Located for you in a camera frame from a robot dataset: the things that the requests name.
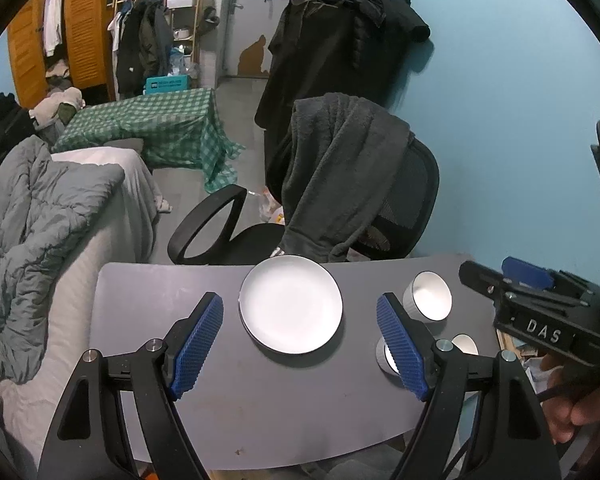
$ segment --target white cup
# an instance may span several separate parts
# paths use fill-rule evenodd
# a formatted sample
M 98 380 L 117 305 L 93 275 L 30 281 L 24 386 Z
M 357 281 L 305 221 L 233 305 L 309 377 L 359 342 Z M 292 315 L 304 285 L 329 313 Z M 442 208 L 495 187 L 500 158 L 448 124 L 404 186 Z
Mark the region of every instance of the white cup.
M 424 323 L 442 321 L 451 312 L 451 291 L 445 280 L 425 270 L 407 286 L 402 304 L 411 319 Z
M 458 334 L 451 342 L 465 354 L 478 355 L 478 347 L 475 345 L 474 340 L 467 334 Z
M 376 345 L 376 361 L 378 361 L 378 365 L 383 372 L 389 375 L 398 375 L 398 367 L 395 365 L 394 357 L 382 337 Z

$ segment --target chair seat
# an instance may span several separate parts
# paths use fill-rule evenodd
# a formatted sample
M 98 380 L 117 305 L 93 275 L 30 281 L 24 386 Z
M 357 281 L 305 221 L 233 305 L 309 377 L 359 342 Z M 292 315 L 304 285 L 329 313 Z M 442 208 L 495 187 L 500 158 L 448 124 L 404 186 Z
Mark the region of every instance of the chair seat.
M 222 248 L 214 265 L 256 265 L 271 256 L 278 247 L 285 227 L 256 224 L 246 228 Z

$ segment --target wooden wardrobe door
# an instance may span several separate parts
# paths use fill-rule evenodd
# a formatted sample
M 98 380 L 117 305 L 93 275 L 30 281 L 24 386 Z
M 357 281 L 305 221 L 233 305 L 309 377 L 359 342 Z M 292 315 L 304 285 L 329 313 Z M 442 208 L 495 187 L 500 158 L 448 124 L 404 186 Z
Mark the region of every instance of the wooden wardrobe door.
M 11 76 L 23 108 L 33 108 L 46 97 L 44 17 L 45 0 L 29 0 L 7 27 Z
M 74 86 L 107 84 L 109 42 L 104 23 L 107 0 L 64 0 L 64 28 Z

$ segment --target blue box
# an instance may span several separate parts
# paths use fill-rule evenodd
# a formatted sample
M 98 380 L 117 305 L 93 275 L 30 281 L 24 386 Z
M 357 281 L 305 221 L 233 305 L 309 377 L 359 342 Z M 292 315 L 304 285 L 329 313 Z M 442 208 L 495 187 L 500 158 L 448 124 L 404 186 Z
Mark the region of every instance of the blue box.
M 159 92 L 175 92 L 177 90 L 188 89 L 188 75 L 165 75 L 160 77 L 148 77 L 144 85 L 145 94 L 157 94 Z

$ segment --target table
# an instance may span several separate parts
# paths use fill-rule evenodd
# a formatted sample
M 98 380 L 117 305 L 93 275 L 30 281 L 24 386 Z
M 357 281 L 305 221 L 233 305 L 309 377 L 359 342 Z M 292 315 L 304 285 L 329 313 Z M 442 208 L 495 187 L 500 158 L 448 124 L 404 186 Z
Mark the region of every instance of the table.
M 224 301 L 224 323 L 198 382 L 176 408 L 207 470 L 264 469 L 313 462 L 383 442 L 415 427 L 423 404 L 378 367 L 376 301 L 399 298 L 423 270 L 447 282 L 453 297 L 436 337 L 471 336 L 480 354 L 499 351 L 493 304 L 461 285 L 462 254 L 325 264 L 342 294 L 340 328 L 323 348 L 281 356 L 256 346 L 238 314 L 251 266 L 199 267 L 110 263 L 100 271 L 91 347 L 103 355 L 135 351 L 187 317 L 206 291 Z M 150 462 L 133 394 L 123 410 L 134 457 Z

